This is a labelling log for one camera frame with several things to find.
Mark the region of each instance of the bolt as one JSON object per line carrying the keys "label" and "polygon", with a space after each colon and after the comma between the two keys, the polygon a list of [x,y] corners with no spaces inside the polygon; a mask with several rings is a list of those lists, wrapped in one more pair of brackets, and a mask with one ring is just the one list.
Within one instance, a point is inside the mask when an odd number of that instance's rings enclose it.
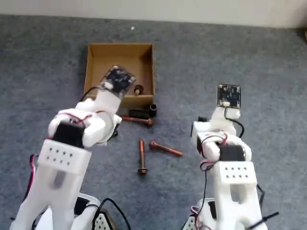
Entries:
{"label": "bolt", "polygon": [[150,149],[154,149],[154,148],[157,148],[157,149],[161,149],[161,150],[164,150],[166,152],[169,152],[169,153],[172,153],[178,157],[181,157],[182,156],[182,152],[179,152],[177,150],[174,150],[174,149],[171,149],[169,147],[166,147],[166,146],[162,146],[160,144],[158,144],[156,141],[152,140],[149,144],[149,147]]}
{"label": "bolt", "polygon": [[142,85],[136,85],[134,88],[134,95],[135,96],[139,96],[140,94],[142,94],[144,91],[144,88]]}
{"label": "bolt", "polygon": [[144,141],[140,140],[140,168],[138,169],[140,175],[145,175],[147,169],[145,168],[145,157],[144,157]]}
{"label": "bolt", "polygon": [[135,121],[135,122],[141,122],[144,123],[148,126],[152,126],[154,124],[154,120],[152,120],[151,118],[149,119],[139,119],[139,118],[135,118],[135,117],[129,117],[129,116],[122,116],[121,117],[124,121]]}

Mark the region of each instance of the cardboard box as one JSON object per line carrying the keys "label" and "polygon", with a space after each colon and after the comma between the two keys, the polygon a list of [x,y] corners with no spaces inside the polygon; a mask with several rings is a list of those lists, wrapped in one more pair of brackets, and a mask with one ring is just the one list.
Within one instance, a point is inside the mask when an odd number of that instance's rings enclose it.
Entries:
{"label": "cardboard box", "polygon": [[[146,107],[154,101],[153,45],[137,43],[91,43],[88,46],[84,92],[100,83],[114,65],[123,67],[136,78],[120,107]],[[144,87],[142,95],[135,96],[135,85]],[[96,90],[88,97],[95,98]]]}

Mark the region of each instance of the circuit board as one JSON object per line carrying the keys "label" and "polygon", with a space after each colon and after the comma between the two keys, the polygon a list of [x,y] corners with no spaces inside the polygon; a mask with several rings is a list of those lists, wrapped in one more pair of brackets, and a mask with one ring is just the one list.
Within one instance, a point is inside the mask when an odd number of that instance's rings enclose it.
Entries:
{"label": "circuit board", "polygon": [[101,81],[100,85],[122,99],[130,86],[135,82],[135,77],[119,66],[113,66]]}
{"label": "circuit board", "polygon": [[217,106],[240,109],[241,87],[239,85],[218,84]]}

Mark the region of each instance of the copper bolt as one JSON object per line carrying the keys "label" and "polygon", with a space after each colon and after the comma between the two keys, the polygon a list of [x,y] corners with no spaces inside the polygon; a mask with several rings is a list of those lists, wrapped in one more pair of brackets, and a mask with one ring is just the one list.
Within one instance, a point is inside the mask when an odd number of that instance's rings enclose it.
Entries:
{"label": "copper bolt", "polygon": [[144,141],[140,140],[140,168],[138,169],[140,175],[145,175],[147,169],[145,168],[145,157],[144,157]]}
{"label": "copper bolt", "polygon": [[160,145],[158,144],[156,141],[152,140],[149,144],[149,147],[150,149],[154,149],[154,148],[157,148],[157,149],[161,149],[161,150],[164,150],[166,152],[169,152],[169,153],[172,153],[178,157],[181,157],[182,156],[182,152],[179,152],[177,150],[174,150],[174,149],[171,149],[169,147],[166,147],[166,146],[163,146],[163,145]]}
{"label": "copper bolt", "polygon": [[129,117],[129,116],[122,116],[121,117],[124,121],[135,121],[135,122],[141,122],[144,123],[148,126],[152,126],[154,124],[154,121],[149,118],[149,119],[139,119],[139,118],[135,118],[135,117]]}

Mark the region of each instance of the white wall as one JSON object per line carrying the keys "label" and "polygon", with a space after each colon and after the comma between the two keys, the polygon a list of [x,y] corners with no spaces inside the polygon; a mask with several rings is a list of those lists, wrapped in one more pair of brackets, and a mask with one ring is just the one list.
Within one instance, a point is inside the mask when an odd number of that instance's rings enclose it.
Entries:
{"label": "white wall", "polygon": [[0,0],[0,13],[307,27],[307,0]]}

